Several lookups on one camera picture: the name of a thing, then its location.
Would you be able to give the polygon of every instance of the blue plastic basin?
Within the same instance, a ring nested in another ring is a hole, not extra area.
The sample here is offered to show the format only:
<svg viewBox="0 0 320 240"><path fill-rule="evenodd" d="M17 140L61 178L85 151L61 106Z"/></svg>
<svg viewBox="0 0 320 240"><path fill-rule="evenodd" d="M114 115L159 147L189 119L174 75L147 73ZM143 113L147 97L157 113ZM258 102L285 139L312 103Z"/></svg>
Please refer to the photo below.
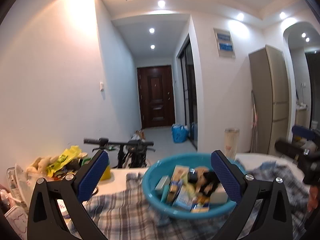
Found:
<svg viewBox="0 0 320 240"><path fill-rule="evenodd" d="M190 168L206 166L210 170L212 170L210 164L210 156L211 155L207 153L187 153L164 158L153 164L146 171L142 179L142 190L150 205L160 213L166 214L169 217L185 220L208 219L221 216L231 211L236 206L236 202L233 202L231 200L228 200L225 204L222 205L212 205L210 207L210 210L204 213L191 213L187 211L177 210L165 203L161 203L161 197L158 196L155 192L155 187L162 176L168 175L169 177L171 177L176 165L188 166ZM230 160L230 162L236 164L245 174L245 170L243 169L243 167L238 165L237 162L234 162L233 160Z"/></svg>

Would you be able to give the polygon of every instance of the refrigerator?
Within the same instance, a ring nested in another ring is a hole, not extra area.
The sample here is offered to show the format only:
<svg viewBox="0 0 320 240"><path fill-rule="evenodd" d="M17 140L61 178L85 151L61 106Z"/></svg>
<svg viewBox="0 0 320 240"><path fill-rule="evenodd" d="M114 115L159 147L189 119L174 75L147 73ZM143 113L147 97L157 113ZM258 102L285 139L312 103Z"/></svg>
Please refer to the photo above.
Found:
<svg viewBox="0 0 320 240"><path fill-rule="evenodd" d="M249 54L256 134L252 149L279 156L274 145L287 138L289 122L289 84L282 51L266 45Z"/></svg>

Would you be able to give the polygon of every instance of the human hand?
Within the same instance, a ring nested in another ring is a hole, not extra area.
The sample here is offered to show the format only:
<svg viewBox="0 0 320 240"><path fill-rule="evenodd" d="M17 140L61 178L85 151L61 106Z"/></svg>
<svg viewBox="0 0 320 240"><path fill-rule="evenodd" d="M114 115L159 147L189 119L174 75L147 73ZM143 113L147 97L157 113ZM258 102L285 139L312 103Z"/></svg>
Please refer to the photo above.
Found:
<svg viewBox="0 0 320 240"><path fill-rule="evenodd" d="M309 190L309 200L307 204L308 212L313 211L319 204L319 188L317 186L311 186Z"/></svg>

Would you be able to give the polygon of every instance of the items in basin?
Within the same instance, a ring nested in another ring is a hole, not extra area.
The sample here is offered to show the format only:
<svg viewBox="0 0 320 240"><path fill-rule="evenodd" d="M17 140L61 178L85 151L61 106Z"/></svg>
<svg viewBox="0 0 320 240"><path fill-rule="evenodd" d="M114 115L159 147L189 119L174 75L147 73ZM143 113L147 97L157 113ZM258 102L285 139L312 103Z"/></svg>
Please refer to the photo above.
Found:
<svg viewBox="0 0 320 240"><path fill-rule="evenodd" d="M169 185L169 176L163 176L155 191L162 203L174 208L199 213L208 212L210 204L224 204L228 200L214 171L199 166L190 168L176 165Z"/></svg>

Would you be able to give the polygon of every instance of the bicycle handlebar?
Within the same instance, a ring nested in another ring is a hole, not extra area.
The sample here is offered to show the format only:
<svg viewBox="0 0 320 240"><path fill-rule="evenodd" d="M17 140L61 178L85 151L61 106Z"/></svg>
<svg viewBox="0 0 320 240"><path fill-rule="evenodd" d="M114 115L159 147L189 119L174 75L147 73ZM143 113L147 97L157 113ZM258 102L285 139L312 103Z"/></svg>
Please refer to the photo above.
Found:
<svg viewBox="0 0 320 240"><path fill-rule="evenodd" d="M99 140L84 138L83 143L84 144L97 144L100 146L104 146L106 144L108 144L108 145L127 145L127 146L137 146L137 145L153 146L154 145L153 142L142 142L140 140L129 141L129 142L110 142L107 138L100 138Z"/></svg>

